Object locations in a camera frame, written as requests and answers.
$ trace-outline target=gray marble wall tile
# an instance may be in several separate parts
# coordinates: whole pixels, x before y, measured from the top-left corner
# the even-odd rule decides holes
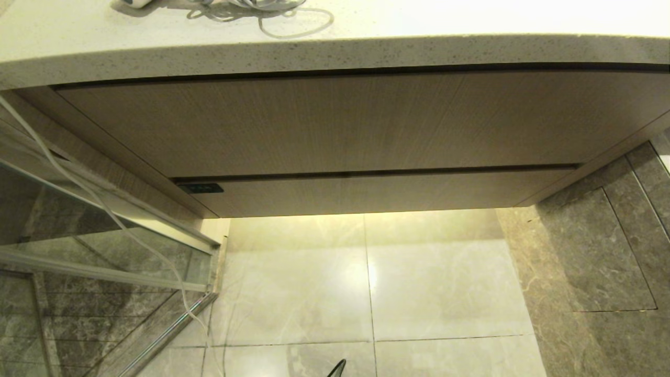
[[[561,260],[535,207],[496,210],[505,231],[549,377],[612,376],[581,317]]]
[[[2,377],[49,377],[45,364],[0,361]]]
[[[59,365],[92,367],[105,357],[116,345],[116,341],[69,341],[47,340],[56,343]]]
[[[54,366],[52,369],[57,369],[61,377],[84,377],[91,371],[88,366]]]
[[[670,232],[670,175],[654,149],[645,143],[626,155],[665,230]]]
[[[79,276],[44,273],[45,291],[48,293],[140,293],[173,292],[172,288],[160,288],[108,280],[81,278]]]
[[[143,228],[132,229],[132,232],[168,257],[182,274],[186,272],[192,248]],[[77,239],[124,271],[167,268],[161,259],[128,238],[121,230],[79,235]]]
[[[670,240],[628,162],[628,172],[604,190],[626,234],[645,280],[660,309],[670,309]]]
[[[61,340],[121,341],[144,317],[48,317],[52,338]]]
[[[44,363],[42,340],[38,337],[0,337],[0,360]]]
[[[0,274],[0,313],[36,315],[33,286],[28,278]]]
[[[37,337],[40,326],[36,315],[0,314],[0,337]]]
[[[610,364],[607,376],[666,377],[670,371],[670,313],[667,311],[575,313]]]
[[[61,237],[45,239],[42,241],[30,241],[13,246],[14,250],[31,256],[65,260],[68,262],[85,264],[103,268],[116,268],[108,260],[100,255],[92,253],[86,246],[82,245],[73,237]]]
[[[201,292],[187,292],[187,301],[194,303],[202,297]],[[136,330],[130,333],[87,377],[116,376],[120,374],[137,355],[143,352],[177,318],[184,314],[181,294],[173,294],[160,308],[154,311]],[[166,345],[172,338],[165,339]]]
[[[623,157],[605,165],[592,174],[560,190],[537,204],[538,209],[544,213],[558,209],[567,203],[581,198],[584,194],[603,187],[609,182],[614,182],[619,177],[630,172],[626,164],[622,164]]]
[[[51,316],[75,317],[146,317],[172,294],[91,293],[48,295]]]
[[[540,215],[574,292],[574,311],[656,309],[603,190]]]

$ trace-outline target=wooden cabinet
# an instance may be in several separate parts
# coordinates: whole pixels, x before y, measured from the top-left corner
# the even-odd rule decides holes
[[[512,207],[568,169],[219,182],[194,195],[229,217]]]
[[[532,204],[644,141],[670,110],[670,76],[655,72],[289,74],[56,93],[19,92],[110,157],[155,169],[154,184],[219,182],[223,193],[193,197],[222,217]]]
[[[670,77],[448,72],[59,93],[168,177],[581,164],[670,107]]]

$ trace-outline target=wood grain panel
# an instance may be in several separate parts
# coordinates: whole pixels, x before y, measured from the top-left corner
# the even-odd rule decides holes
[[[587,162],[670,109],[670,76],[441,72],[59,93],[162,174]]]
[[[670,129],[670,111],[663,114],[658,119],[654,120],[630,137],[616,144],[614,147],[606,150],[604,153],[589,161],[587,164],[584,164],[577,170],[550,184],[549,186],[542,188],[540,191],[534,193],[520,203],[517,203],[516,207],[527,207],[529,205],[534,205],[535,203],[550,197],[554,193],[557,193],[565,187],[568,187],[583,177],[595,172],[601,167],[623,156],[624,154],[628,153],[640,144],[653,138],[666,129]]]
[[[220,182],[194,197],[221,217],[511,207],[571,171]]]
[[[167,197],[138,176],[125,170],[98,150],[84,143],[15,93],[3,92],[3,97],[41,135],[49,148],[80,167],[82,171],[89,174],[89,178],[94,177],[101,186],[108,187],[110,191],[121,198],[139,205],[141,208],[151,211],[158,217],[177,226],[191,231],[200,229],[201,216],[189,211],[183,205]],[[8,120],[8,127],[25,133],[4,107],[0,107],[0,119]]]
[[[160,190],[163,194],[183,205],[189,211],[201,218],[214,217],[211,211],[189,197],[164,175],[160,174],[147,162],[137,157],[132,151],[110,136],[105,130],[81,114],[79,110],[75,109],[55,93],[53,89],[49,87],[36,87],[19,89],[13,92],[37,107],[42,113],[56,121],[63,128],[72,132],[94,149],[128,170],[128,172],[141,177],[146,183]],[[108,166],[102,165],[96,168],[98,168],[97,172],[99,174],[113,174]]]

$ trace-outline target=speckled countertop edge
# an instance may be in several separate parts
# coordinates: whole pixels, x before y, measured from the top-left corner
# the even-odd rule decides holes
[[[0,62],[0,89],[141,77],[524,62],[670,64],[670,41],[521,34],[112,50]]]

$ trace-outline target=marble tile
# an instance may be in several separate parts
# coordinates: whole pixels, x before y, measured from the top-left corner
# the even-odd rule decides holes
[[[626,155],[661,223],[670,233],[670,174],[654,149],[645,143]]]
[[[144,228],[136,227],[131,231],[158,252],[168,257],[182,274],[186,273],[188,260],[193,251],[192,248]],[[124,271],[138,272],[168,268],[161,259],[128,238],[121,230],[79,235],[77,239]]]
[[[365,215],[377,341],[533,333],[495,212],[459,212]]]
[[[227,344],[372,340],[362,215],[233,219],[226,263],[242,280]]]
[[[375,376],[372,343],[226,347],[224,365],[226,377],[325,377],[341,359],[346,359],[345,376]],[[217,375],[208,373],[205,376]]]
[[[205,325],[209,326],[210,314],[212,311],[212,306],[206,307],[199,315],[198,318],[204,322]],[[183,329],[179,335],[177,335],[167,346],[168,347],[204,347],[205,340],[204,337],[206,333],[204,332],[201,324],[197,321],[191,321],[185,329]]]
[[[655,309],[656,304],[602,189],[540,213],[574,298],[574,311]]]
[[[616,181],[619,177],[630,172],[630,168],[624,161],[625,157],[621,157],[585,176],[579,181],[538,203],[538,209],[543,213],[554,211],[569,202],[581,198],[584,194],[590,191],[603,187],[609,182]]]
[[[36,315],[30,279],[0,274],[0,292],[1,314]]]
[[[56,344],[59,365],[79,367],[94,366],[119,343],[116,341],[76,340],[47,340],[47,342]]]
[[[366,213],[364,216],[368,247],[505,237],[493,209]]]
[[[607,376],[665,377],[670,370],[667,311],[576,313],[585,321],[611,372]]]
[[[604,190],[657,306],[670,309],[670,240],[628,161],[621,162],[628,173],[605,184]]]
[[[88,373],[92,370],[88,366],[52,366],[52,369],[55,368],[59,371],[60,377],[88,377]]]
[[[0,361],[2,377],[49,377],[45,364]]]
[[[37,337],[40,326],[36,315],[0,314],[0,337]]]
[[[91,293],[48,295],[50,315],[75,317],[146,317],[172,294]]]
[[[202,297],[201,292],[188,291],[187,302],[194,303]],[[87,377],[96,376],[118,376],[126,367],[152,342],[165,332],[174,321],[184,314],[184,304],[180,294],[173,294],[164,304],[155,310],[150,316],[146,318],[126,338],[121,341],[117,347],[112,349],[105,359],[97,366],[95,373],[89,374]],[[165,338],[163,343],[159,344],[159,348],[165,346],[169,342],[169,338]]]
[[[87,266],[116,268],[106,258],[92,253],[86,246],[77,242],[73,237],[30,241],[14,246],[18,252],[41,258],[65,260],[68,262],[86,264]]]
[[[172,288],[160,288],[128,284],[79,276],[44,273],[45,291],[48,293],[140,293],[173,292]]]
[[[38,337],[0,337],[0,360],[44,363],[42,340]]]
[[[240,266],[244,266],[244,263],[240,260],[236,262],[236,258],[226,253],[221,289],[218,298],[212,303],[210,332],[215,345],[226,344],[232,312],[242,290],[245,269]]]
[[[165,348],[137,377],[199,376],[203,357],[203,348]]]
[[[144,317],[47,317],[52,333],[48,339],[121,341]]]
[[[537,209],[496,212],[517,267],[547,375],[611,376],[586,322],[572,313],[574,293]]]
[[[384,377],[546,376],[533,335],[382,341],[376,351]]]

